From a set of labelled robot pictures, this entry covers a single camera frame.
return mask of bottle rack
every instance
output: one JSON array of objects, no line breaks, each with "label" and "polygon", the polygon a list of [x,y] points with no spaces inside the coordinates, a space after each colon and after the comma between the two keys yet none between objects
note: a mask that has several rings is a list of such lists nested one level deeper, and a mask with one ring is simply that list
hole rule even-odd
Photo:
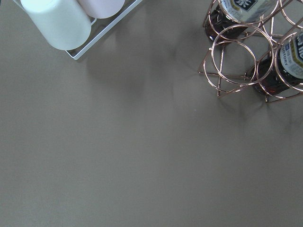
[{"label": "bottle rack", "polygon": [[[273,11],[266,17],[262,16],[260,18],[260,21],[255,22],[255,23],[241,23],[241,24],[236,24],[232,25],[230,27],[225,28],[221,32],[217,32],[214,28],[214,25],[212,24],[211,21],[211,12],[213,11],[213,7],[215,3],[218,2],[219,5],[221,5],[220,0],[213,0],[209,6],[209,9],[207,11],[207,14],[204,18],[203,21],[203,27],[206,26],[206,23],[209,22],[211,28],[217,33],[217,37],[215,38],[212,47],[209,48],[207,51],[204,59],[202,60],[199,68],[198,68],[198,73],[199,74],[204,74],[208,83],[217,90],[217,96],[218,97],[223,97],[228,94],[236,93],[236,92],[241,92],[242,90],[246,89],[247,87],[251,87],[255,84],[259,84],[262,88],[262,90],[265,92],[265,102],[270,103],[270,102],[276,102],[280,100],[286,100],[289,98],[293,98],[296,96],[300,96],[303,94],[303,84],[299,84],[298,86],[292,86],[289,84],[282,76],[281,72],[278,69],[277,66],[277,54],[281,48],[281,46],[287,41],[290,40],[292,37],[295,36],[297,32],[300,30],[303,30],[303,27],[300,25],[303,22],[303,17],[299,19],[297,22],[294,22],[285,12],[285,8],[291,4],[294,1],[298,1],[302,4],[303,6],[303,0],[279,0],[277,1],[277,4]],[[291,25],[291,28],[285,33],[285,34],[274,34],[274,27],[276,26],[275,22],[275,16],[278,14],[282,14],[283,18]],[[246,27],[249,28],[250,32],[242,32],[242,36],[237,38],[237,39],[228,39],[226,38],[223,34],[228,31],[229,29],[237,28],[237,27]],[[268,42],[268,51],[263,53],[259,59],[256,58],[256,53],[254,53],[251,48],[249,48],[246,44],[243,43],[244,40],[250,38],[251,36],[261,36]],[[226,45],[230,43],[235,43],[237,45],[242,46],[253,58],[254,61],[254,73],[251,77],[248,77],[247,74],[252,68],[247,70],[244,74],[238,75],[236,73],[232,74],[223,74],[223,60],[224,56],[226,54]],[[215,62],[215,57],[214,57],[214,52],[215,49],[220,48],[220,64],[217,66]],[[259,75],[258,73],[258,66],[260,62],[265,58],[265,57],[270,57],[271,62],[270,66],[267,70],[267,72],[264,75]],[[213,65],[213,71],[209,71],[206,69],[206,62],[207,60],[211,58],[212,60],[212,65]],[[291,90],[291,94],[287,94],[286,96],[277,96],[277,95],[272,95],[270,94],[265,87],[260,83],[275,67],[275,70],[277,71],[277,74],[280,78],[280,80],[285,83],[288,87],[289,90]],[[217,77],[218,80],[216,82],[213,82],[211,80],[211,77]],[[222,86],[222,82],[226,81],[229,84],[232,84],[235,86],[235,88],[232,89],[224,89]]]},{"label": "bottle rack", "polygon": [[[20,0],[13,0],[23,9]],[[100,40],[109,30],[111,30],[120,20],[130,13],[143,0],[125,0],[122,9],[114,16],[106,19],[90,18],[91,33],[87,41],[74,50],[67,50],[67,54],[74,60],[78,60],[86,51],[88,51],[98,40]]]}]

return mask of countertop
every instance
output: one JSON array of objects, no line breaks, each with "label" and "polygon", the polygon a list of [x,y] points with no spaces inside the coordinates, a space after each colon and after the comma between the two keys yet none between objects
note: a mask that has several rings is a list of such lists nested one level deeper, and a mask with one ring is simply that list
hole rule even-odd
[{"label": "countertop", "polygon": [[1,227],[302,225],[303,98],[217,98],[208,5],[144,0],[75,61],[2,1]]}]

